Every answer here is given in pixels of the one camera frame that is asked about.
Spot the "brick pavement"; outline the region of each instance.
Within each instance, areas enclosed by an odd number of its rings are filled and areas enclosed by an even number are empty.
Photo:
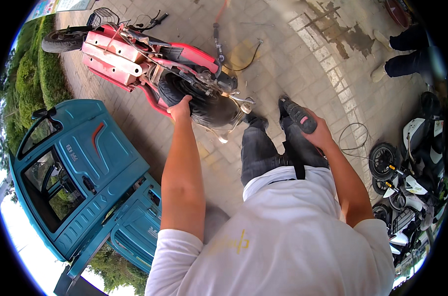
[[[148,23],[142,14],[154,16],[158,10],[170,16],[149,34],[166,41],[184,42],[215,54],[212,23],[223,0],[102,0],[121,20]],[[84,25],[90,11],[63,12],[56,16],[58,28]],[[241,25],[240,22],[274,24],[273,28]],[[366,157],[377,141],[398,143],[400,127],[408,121],[419,95],[426,89],[418,74],[385,77],[379,83],[370,73],[384,60],[400,54],[389,53],[372,30],[397,35],[401,28],[387,11],[374,1],[334,0],[230,0],[219,20],[220,41],[232,68],[246,65],[258,38],[264,43],[255,62],[242,72],[230,72],[239,79],[242,96],[257,101],[256,112],[269,120],[267,134],[283,153],[285,135],[278,124],[278,96],[286,92],[299,104],[324,117],[335,140],[350,123],[360,122],[369,130],[369,140],[351,154]],[[128,139],[150,163],[158,181],[171,145],[173,123],[154,111],[140,91],[128,93],[91,74],[81,63],[82,53],[61,54],[66,77],[76,98],[104,101]],[[202,159],[207,199],[229,215],[242,203],[240,149],[245,124],[221,144],[201,127],[194,127]],[[342,135],[342,149],[357,147],[367,137],[363,127],[352,125]],[[369,188],[371,176],[367,160],[347,157]]]

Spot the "tricycle window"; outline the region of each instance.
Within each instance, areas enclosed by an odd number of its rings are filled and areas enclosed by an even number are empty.
[[[51,120],[50,118],[40,119],[30,134],[27,136],[23,147],[20,149],[21,155],[26,155],[29,151],[35,148],[43,140],[47,139],[58,130],[61,129],[61,123]]]
[[[40,218],[51,232],[84,200],[54,149],[46,152],[23,173],[25,187]]]

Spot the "red electric scooter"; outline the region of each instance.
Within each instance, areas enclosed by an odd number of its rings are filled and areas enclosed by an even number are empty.
[[[238,98],[237,78],[221,71],[215,57],[183,43],[168,43],[143,32],[168,16],[143,24],[128,25],[108,8],[90,15],[87,26],[68,27],[45,36],[42,48],[61,53],[83,52],[82,62],[105,80],[132,92],[144,91],[148,102],[163,115],[185,96],[191,95],[191,117],[215,134],[222,143],[251,111],[252,98]]]

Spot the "white shoe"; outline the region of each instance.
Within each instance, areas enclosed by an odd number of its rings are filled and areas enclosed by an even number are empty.
[[[378,42],[383,44],[388,51],[391,52],[393,50],[393,48],[390,46],[390,40],[388,40],[381,32],[379,32],[378,30],[374,30],[374,37]]]
[[[381,64],[380,67],[375,69],[372,74],[370,74],[370,78],[372,78],[372,81],[377,83],[381,81],[381,79],[387,74],[385,72],[385,63]]]

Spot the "side mirror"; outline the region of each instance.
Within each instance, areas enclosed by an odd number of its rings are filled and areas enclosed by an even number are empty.
[[[46,115],[48,115],[48,110],[46,110],[46,108],[36,110],[31,113],[31,120],[37,120],[38,118],[44,117]]]

